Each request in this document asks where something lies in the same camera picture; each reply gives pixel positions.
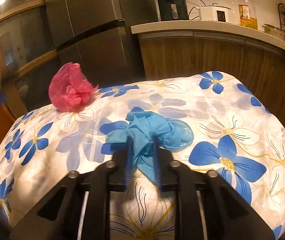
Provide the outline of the blue plastic bag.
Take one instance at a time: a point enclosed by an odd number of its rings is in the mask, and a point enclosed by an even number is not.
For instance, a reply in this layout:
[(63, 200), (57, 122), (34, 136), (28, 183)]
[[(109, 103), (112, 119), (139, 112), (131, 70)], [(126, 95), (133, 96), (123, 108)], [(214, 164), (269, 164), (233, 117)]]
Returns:
[(193, 131), (186, 122), (143, 111), (139, 107), (127, 113), (125, 121), (103, 124), (100, 132), (106, 135), (102, 154), (113, 154), (125, 148), (127, 138), (131, 138), (132, 164), (153, 183), (157, 181), (158, 172), (153, 150), (160, 146), (170, 152), (179, 152), (194, 140)]

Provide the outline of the pink plastic bag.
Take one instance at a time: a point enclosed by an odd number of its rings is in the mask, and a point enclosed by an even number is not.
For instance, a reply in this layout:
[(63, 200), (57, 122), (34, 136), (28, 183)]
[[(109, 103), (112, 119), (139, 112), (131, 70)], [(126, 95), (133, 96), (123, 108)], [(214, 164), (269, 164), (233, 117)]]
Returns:
[(78, 112), (94, 101), (98, 87), (82, 73), (79, 63), (64, 64), (49, 85), (49, 99), (61, 112)]

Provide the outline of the lower wooden cabinets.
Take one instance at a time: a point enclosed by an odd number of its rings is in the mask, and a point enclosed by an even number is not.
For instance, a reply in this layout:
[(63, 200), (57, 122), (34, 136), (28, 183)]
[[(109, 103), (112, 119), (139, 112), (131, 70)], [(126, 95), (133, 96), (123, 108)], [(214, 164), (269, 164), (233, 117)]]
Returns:
[(285, 50), (252, 38), (204, 31), (140, 34), (149, 80), (212, 70), (240, 80), (285, 127)]

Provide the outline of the wooden glass sliding door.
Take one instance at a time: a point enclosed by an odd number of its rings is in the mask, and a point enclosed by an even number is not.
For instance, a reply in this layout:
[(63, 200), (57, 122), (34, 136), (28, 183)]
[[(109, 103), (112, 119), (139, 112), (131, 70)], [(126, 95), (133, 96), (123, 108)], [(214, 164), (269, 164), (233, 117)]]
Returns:
[(15, 118), (50, 103), (60, 68), (47, 6), (52, 0), (0, 0), (0, 90)]

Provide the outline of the dark grey refrigerator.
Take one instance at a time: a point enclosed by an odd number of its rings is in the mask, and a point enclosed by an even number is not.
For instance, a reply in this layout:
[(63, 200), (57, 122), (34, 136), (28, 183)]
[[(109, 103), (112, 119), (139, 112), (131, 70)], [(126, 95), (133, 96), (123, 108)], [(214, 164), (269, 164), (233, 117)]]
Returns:
[(146, 78), (134, 25), (156, 22), (155, 0), (45, 0), (62, 63), (79, 63), (101, 88)]

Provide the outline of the steel bowl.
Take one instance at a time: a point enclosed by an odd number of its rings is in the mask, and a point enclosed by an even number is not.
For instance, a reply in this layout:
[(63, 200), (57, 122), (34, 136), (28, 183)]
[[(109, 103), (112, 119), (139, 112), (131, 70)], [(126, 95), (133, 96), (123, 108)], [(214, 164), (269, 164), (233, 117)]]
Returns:
[(264, 32), (285, 41), (285, 31), (270, 24), (262, 25)]

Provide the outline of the cooking oil bottle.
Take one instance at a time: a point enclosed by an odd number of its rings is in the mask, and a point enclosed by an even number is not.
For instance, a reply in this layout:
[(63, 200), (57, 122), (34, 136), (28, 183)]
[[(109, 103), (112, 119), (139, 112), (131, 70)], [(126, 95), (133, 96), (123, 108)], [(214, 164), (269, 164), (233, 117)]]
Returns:
[(238, 0), (240, 25), (258, 30), (255, 6), (250, 0)]

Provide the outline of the white rice cooker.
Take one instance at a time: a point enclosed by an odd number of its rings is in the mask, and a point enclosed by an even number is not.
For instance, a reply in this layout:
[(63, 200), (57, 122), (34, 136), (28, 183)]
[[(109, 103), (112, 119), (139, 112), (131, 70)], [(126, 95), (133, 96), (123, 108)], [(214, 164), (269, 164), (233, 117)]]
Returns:
[(199, 13), (202, 21), (231, 23), (231, 9), (228, 7), (221, 7), (217, 4), (201, 6)]

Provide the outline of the black air fryer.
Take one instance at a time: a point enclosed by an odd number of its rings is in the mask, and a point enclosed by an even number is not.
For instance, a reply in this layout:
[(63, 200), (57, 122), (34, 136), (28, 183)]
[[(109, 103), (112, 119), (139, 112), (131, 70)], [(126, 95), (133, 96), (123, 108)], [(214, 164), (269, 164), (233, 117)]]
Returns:
[(188, 20), (185, 0), (157, 0), (161, 21)]

